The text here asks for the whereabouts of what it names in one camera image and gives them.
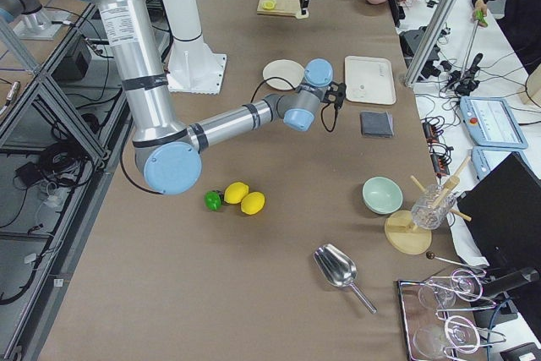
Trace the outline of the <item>round white plate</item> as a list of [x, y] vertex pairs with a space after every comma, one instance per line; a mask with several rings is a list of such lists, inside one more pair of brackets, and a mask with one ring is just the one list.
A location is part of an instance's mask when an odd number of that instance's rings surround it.
[[275, 90], [294, 90], [303, 80], [304, 66], [293, 60], [279, 59], [268, 63], [262, 71], [263, 79]]

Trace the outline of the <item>rectangular white tray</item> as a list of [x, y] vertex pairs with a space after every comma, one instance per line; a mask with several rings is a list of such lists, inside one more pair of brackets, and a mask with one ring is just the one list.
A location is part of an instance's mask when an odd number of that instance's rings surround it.
[[348, 101], [385, 106], [396, 102], [392, 66], [388, 59], [347, 56], [344, 63]]

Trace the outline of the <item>yellow lemon slice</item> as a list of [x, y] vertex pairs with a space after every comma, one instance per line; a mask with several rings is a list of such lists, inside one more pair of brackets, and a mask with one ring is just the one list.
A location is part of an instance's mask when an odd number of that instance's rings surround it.
[[263, 0], [260, 4], [261, 9], [271, 11], [276, 9], [276, 0]]

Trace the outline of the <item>folded grey cloth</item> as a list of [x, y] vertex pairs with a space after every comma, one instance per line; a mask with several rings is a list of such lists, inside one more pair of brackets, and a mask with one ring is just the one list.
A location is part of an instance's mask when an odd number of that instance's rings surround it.
[[361, 134], [367, 137], [392, 138], [393, 118], [389, 112], [361, 111]]

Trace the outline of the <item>mint green bowl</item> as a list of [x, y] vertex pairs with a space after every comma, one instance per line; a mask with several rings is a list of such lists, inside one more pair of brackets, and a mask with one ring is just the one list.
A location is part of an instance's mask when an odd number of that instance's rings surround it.
[[402, 207], [403, 195], [399, 186], [391, 179], [373, 177], [368, 179], [362, 190], [364, 204], [374, 213], [387, 215]]

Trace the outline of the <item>yellow lemon front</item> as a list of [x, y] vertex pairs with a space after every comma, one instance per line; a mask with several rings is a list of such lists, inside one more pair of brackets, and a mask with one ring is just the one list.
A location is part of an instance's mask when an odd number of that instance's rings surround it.
[[242, 213], [252, 216], [265, 207], [265, 195], [259, 191], [248, 193], [241, 201]]

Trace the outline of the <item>clear glass cup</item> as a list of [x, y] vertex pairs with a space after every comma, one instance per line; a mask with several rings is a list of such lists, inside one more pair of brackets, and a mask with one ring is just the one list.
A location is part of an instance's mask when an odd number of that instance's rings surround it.
[[456, 196], [449, 193], [438, 205], [435, 201], [439, 198], [443, 188], [436, 184], [428, 186], [418, 198], [411, 209], [413, 223], [427, 230], [434, 230], [446, 219], [450, 209], [456, 203]]

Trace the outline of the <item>blue teach pendant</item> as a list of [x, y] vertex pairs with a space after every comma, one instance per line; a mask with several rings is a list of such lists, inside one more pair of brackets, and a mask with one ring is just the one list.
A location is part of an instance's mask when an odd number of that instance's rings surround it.
[[483, 180], [489, 173], [503, 162], [513, 150], [497, 147], [474, 146], [471, 151], [471, 160], [477, 179]]
[[525, 150], [526, 137], [504, 98], [464, 96], [463, 122], [476, 145]]

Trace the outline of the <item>wooden cup rack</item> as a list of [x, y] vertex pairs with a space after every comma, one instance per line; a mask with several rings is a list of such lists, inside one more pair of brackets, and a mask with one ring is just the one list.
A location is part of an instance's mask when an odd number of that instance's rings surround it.
[[[457, 170], [448, 177], [443, 185], [440, 185], [443, 188], [443, 191], [435, 201], [435, 205], [438, 205], [442, 199], [449, 193], [452, 193], [453, 189], [460, 183], [459, 175], [470, 161], [471, 157], [466, 156]], [[421, 190], [422, 195], [428, 186], [424, 187], [413, 175], [411, 175], [410, 178]], [[472, 220], [469, 215], [466, 215], [453, 207], [450, 209], [449, 213], [459, 216], [467, 222]], [[385, 221], [385, 235], [388, 241], [394, 248], [405, 254], [422, 254], [425, 252], [431, 245], [432, 231], [433, 230], [427, 230], [416, 226], [413, 223], [411, 210], [396, 211]]]

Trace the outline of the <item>green toy pepper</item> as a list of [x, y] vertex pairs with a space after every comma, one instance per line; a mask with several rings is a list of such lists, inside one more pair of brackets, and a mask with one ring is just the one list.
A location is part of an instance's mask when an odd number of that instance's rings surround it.
[[205, 193], [205, 206], [210, 211], [218, 211], [223, 205], [223, 193], [218, 190], [211, 190]]

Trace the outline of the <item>blue teach pendant lower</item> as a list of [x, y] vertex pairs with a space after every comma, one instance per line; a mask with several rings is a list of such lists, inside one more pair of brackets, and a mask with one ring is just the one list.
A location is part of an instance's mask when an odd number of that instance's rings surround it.
[[474, 146], [471, 151], [471, 160], [477, 179], [483, 180], [489, 173], [503, 162], [513, 150], [497, 147]]

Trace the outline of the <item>metal scoop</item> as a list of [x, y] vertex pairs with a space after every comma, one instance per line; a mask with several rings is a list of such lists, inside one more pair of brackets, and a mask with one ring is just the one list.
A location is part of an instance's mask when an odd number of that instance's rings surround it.
[[358, 272], [350, 257], [333, 244], [326, 243], [314, 251], [314, 260], [332, 286], [351, 288], [371, 314], [377, 313], [377, 308], [355, 284]]

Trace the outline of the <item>black monitor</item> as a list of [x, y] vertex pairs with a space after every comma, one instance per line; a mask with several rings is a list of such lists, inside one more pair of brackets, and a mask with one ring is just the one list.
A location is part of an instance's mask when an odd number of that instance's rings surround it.
[[458, 200], [467, 229], [493, 267], [540, 270], [540, 179], [512, 152]]

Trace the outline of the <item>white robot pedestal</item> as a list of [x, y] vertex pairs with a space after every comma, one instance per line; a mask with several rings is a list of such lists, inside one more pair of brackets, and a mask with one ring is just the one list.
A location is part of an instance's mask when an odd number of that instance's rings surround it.
[[196, 0], [162, 0], [173, 44], [167, 63], [172, 92], [217, 95], [227, 56], [206, 44]]

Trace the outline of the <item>aluminium frame post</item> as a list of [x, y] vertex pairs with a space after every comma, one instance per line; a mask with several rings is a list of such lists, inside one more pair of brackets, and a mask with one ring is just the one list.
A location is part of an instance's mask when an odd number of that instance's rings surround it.
[[412, 88], [417, 82], [418, 76], [428, 60], [437, 38], [440, 35], [440, 31], [443, 24], [446, 22], [448, 14], [452, 10], [456, 0], [440, 0], [434, 14], [429, 21], [427, 29], [424, 33], [422, 40], [419, 43], [418, 50], [413, 56], [407, 72], [404, 77], [404, 85], [408, 88]]

